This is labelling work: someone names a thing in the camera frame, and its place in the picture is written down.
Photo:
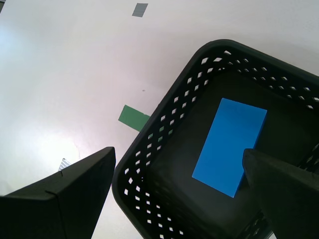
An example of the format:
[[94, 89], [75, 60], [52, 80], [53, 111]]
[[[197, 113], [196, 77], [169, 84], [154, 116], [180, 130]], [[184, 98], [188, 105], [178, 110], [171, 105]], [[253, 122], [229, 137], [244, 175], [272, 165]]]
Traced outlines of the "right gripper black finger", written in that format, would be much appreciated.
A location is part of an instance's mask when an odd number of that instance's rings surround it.
[[272, 231], [279, 239], [319, 237], [319, 176], [254, 149], [243, 168]]
[[2, 239], [90, 239], [110, 190], [115, 149], [106, 147], [0, 198]]

